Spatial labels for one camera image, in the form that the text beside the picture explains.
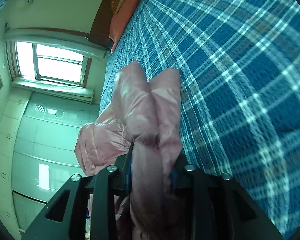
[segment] cabinet door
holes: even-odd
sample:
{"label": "cabinet door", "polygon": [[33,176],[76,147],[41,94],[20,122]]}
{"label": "cabinet door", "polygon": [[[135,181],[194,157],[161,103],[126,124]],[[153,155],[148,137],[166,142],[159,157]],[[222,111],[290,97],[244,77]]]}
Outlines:
{"label": "cabinet door", "polygon": [[9,100],[3,114],[14,119],[19,119],[24,105],[23,103]]}
{"label": "cabinet door", "polygon": [[13,217],[12,197],[4,196],[0,193],[0,212],[5,213],[8,217]]}
{"label": "cabinet door", "polygon": [[0,175],[8,178],[12,169],[12,159],[0,154]]}
{"label": "cabinet door", "polygon": [[8,178],[0,175],[0,193],[9,197],[12,194],[11,183]]}
{"label": "cabinet door", "polygon": [[21,239],[21,235],[19,233],[19,226],[14,217],[10,217],[4,211],[0,210],[0,220],[5,226],[5,228],[9,231],[9,233],[14,237],[14,239]]}
{"label": "cabinet door", "polygon": [[0,154],[12,158],[13,155],[13,138],[0,133]]}
{"label": "cabinet door", "polygon": [[21,88],[13,88],[9,97],[9,100],[18,102],[18,103],[26,103],[30,98],[31,91],[21,89]]}
{"label": "cabinet door", "polygon": [[17,126],[18,120],[3,115],[0,121],[0,133],[14,138],[17,133]]}

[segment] pink jacket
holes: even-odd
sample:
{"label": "pink jacket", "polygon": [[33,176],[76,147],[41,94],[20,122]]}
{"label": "pink jacket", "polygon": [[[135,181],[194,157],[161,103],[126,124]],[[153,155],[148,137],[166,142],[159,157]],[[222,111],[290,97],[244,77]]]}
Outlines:
{"label": "pink jacket", "polygon": [[81,128],[75,154],[88,176],[114,164],[134,142],[130,199],[116,215],[119,239],[125,239],[121,214],[127,209],[134,239],[171,237],[166,228],[178,223],[180,205],[170,192],[170,173],[182,148],[179,123],[179,71],[166,69],[146,82],[140,64],[132,62],[117,73],[111,103],[95,123]]}

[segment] window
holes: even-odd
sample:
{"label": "window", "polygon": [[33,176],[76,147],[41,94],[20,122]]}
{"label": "window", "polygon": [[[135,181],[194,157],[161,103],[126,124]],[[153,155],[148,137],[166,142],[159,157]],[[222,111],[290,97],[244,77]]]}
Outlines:
{"label": "window", "polygon": [[21,41],[11,42],[10,52],[13,76],[85,87],[91,59],[82,54]]}

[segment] white curtain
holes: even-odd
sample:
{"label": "white curtain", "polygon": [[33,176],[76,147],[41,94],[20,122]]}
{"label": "white curtain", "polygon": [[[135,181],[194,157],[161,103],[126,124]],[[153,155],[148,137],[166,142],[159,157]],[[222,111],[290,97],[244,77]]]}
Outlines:
{"label": "white curtain", "polygon": [[106,55],[106,50],[103,47],[88,41],[85,37],[69,33],[36,29],[13,29],[8,30],[3,38],[6,41],[24,41],[67,49],[97,60],[104,58]]}
{"label": "white curtain", "polygon": [[12,86],[89,104],[92,104],[93,100],[93,90],[82,87],[67,86],[46,81],[27,80],[19,77],[14,78]]}

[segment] bed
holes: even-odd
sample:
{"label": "bed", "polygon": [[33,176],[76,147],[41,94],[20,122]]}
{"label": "bed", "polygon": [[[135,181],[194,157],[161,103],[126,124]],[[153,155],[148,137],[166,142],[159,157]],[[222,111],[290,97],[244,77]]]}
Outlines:
{"label": "bed", "polygon": [[141,0],[110,54],[147,79],[180,69],[183,153],[230,172],[284,236],[300,225],[300,7],[295,0]]}

